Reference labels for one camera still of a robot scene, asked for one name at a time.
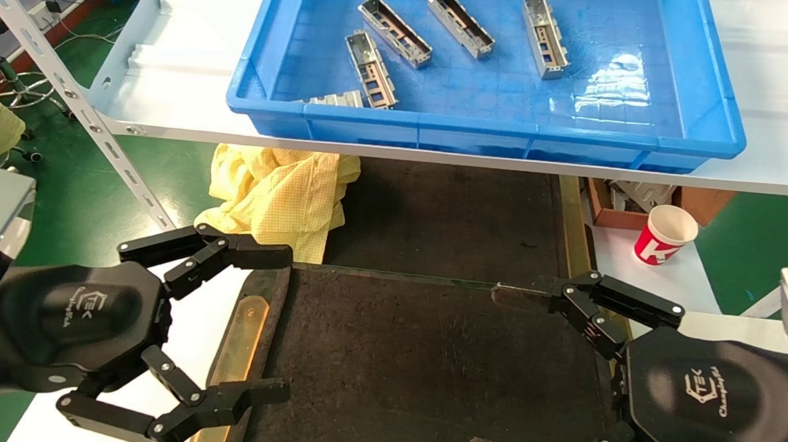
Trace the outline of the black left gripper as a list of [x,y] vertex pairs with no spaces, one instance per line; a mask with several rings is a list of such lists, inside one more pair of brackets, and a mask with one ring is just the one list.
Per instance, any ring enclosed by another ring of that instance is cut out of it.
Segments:
[[[126,241],[121,264],[14,267],[0,282],[0,392],[74,391],[57,400],[73,426],[126,442],[185,442],[211,427],[234,427],[248,410],[285,403],[283,378],[224,382],[205,389],[160,347],[182,300],[228,267],[279,270],[293,264],[288,245],[188,226]],[[146,268],[172,261],[164,282]],[[178,401],[161,416],[102,402],[149,372]]]

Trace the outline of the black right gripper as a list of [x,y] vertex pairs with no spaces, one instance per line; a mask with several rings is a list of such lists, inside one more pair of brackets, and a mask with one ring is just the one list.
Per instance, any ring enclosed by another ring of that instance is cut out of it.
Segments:
[[[497,283],[491,299],[561,315],[604,359],[625,359],[636,433],[621,421],[592,442],[788,442],[787,352],[683,335],[684,307],[600,272]],[[629,344],[612,313],[654,330]]]

